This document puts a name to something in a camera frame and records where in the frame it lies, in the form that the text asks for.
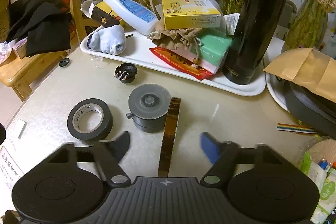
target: rolled up sock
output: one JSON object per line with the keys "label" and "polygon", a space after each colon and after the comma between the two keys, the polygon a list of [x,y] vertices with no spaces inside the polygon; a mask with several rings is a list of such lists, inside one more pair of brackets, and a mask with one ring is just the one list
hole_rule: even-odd
{"label": "rolled up sock", "polygon": [[100,29],[88,39],[87,47],[95,52],[119,55],[126,49],[124,28],[120,25]]}

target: crosshair logo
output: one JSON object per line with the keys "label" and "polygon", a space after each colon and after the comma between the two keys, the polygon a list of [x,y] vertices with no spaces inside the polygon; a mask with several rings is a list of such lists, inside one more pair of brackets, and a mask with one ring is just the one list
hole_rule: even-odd
{"label": "crosshair logo", "polygon": [[172,182],[171,181],[169,181],[169,180],[164,180],[163,182],[161,182],[163,185],[166,185],[166,186],[168,186],[169,184],[172,184]]}

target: red and orange wrapper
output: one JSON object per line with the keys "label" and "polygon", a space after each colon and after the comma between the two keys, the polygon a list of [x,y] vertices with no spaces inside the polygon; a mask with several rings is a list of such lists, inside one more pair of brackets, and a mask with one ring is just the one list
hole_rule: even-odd
{"label": "red and orange wrapper", "polygon": [[192,62],[185,59],[182,56],[177,55],[170,50],[163,47],[150,48],[150,51],[154,53],[158,58],[160,58],[165,63],[169,64],[175,69],[187,73],[198,80],[203,80],[209,78],[213,74],[201,67],[194,68],[192,67]]}

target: yellow and white box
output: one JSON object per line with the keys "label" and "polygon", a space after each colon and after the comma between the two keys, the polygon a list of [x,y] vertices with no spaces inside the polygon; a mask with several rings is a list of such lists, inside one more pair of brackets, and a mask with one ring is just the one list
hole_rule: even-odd
{"label": "yellow and white box", "polygon": [[166,30],[218,28],[221,13],[209,0],[162,0]]}

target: brown tape strip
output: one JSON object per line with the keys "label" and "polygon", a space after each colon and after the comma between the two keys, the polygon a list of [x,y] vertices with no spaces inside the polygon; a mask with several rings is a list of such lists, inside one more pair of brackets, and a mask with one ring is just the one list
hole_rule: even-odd
{"label": "brown tape strip", "polygon": [[171,98],[161,146],[159,171],[157,173],[159,177],[167,177],[169,173],[177,122],[179,120],[180,105],[181,98]]}

